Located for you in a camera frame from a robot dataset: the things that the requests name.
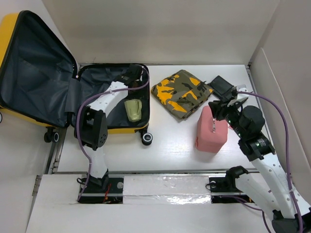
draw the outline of yellow suitcase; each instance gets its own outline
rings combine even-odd
[[[78,69],[68,49],[43,20],[30,11],[3,18],[0,61],[0,112],[47,127],[46,142],[58,141],[58,134],[53,130],[74,126],[81,103],[104,92],[130,65],[92,64]],[[144,74],[142,84],[148,78],[148,74]],[[149,85],[139,91],[139,96],[136,93],[135,98],[142,102],[139,122],[128,120],[124,106],[126,100],[134,97],[129,94],[120,101],[107,116],[108,133],[140,131],[141,137],[147,133],[149,93]]]

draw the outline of camouflage pouch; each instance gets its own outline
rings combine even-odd
[[[185,70],[165,78],[153,86],[151,93],[179,119],[186,119],[198,109],[213,90]]]

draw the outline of white table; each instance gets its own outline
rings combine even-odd
[[[202,81],[210,82],[217,75],[222,76],[233,85],[246,84],[253,91],[244,65],[230,66],[148,66],[151,86],[185,69]],[[210,96],[203,105],[216,100]],[[245,105],[258,106],[254,97],[249,97]],[[188,119],[178,122],[171,114],[151,96],[151,116],[148,132],[154,139],[150,146],[143,146],[139,133],[110,134],[104,145],[106,164],[110,171],[206,171],[229,169],[241,165],[254,168],[242,154],[238,146],[238,136],[229,130],[228,141],[217,153],[200,152],[194,147],[196,125],[202,106]],[[58,172],[87,171],[88,160],[82,154],[73,128],[67,130]]]

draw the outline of dark gray fabric lining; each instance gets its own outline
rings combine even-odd
[[[79,75],[81,77],[80,83],[82,85],[82,100],[85,101],[89,97],[107,90],[115,77],[125,72],[128,67],[129,64],[98,64],[87,66],[84,70],[82,69]],[[143,77],[144,83],[147,79],[148,76],[145,73]],[[124,102],[130,99],[142,100],[142,118],[139,122],[130,122],[127,118]],[[149,116],[149,89],[144,88],[134,94],[129,94],[124,100],[120,101],[107,116],[107,124],[109,128],[142,127],[148,123]]]
[[[108,89],[129,64],[101,64],[84,67],[80,81],[74,79],[74,58],[37,15],[24,14],[10,46],[6,66],[1,70],[1,105],[40,122],[65,127],[68,113],[77,113],[87,98]],[[143,83],[147,81],[144,74]],[[124,101],[107,117],[109,128],[144,126],[150,115],[149,87],[129,93],[127,99],[142,99],[142,120],[130,122]]]
[[[1,83],[1,97],[12,110],[64,127],[70,58],[33,19],[25,15]]]

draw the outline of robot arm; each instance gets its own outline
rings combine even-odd
[[[264,190],[241,166],[231,168],[226,173],[225,182],[215,185],[231,186],[247,194],[272,220],[273,228],[277,233],[297,232],[299,229],[297,211],[290,195],[286,173],[279,163],[272,144],[261,132],[265,123],[262,112],[255,106],[246,106],[241,111],[237,108],[237,104],[247,97],[238,92],[245,92],[245,89],[245,86],[234,87],[233,98],[230,101],[216,100],[210,102],[209,106],[213,117],[216,120],[225,119],[239,136],[240,149],[261,173],[270,191]],[[311,206],[300,196],[294,186],[292,191],[303,218],[304,230],[309,230]]]
[[[129,88],[136,85],[137,81],[139,82],[142,74],[141,65],[130,65],[125,73],[114,79],[105,94],[82,108],[79,122],[80,138],[91,163],[89,164],[89,179],[84,178],[78,182],[81,184],[87,182],[85,187],[92,192],[105,192],[108,186],[108,167],[103,150],[108,136],[106,116],[122,99],[127,97]]]

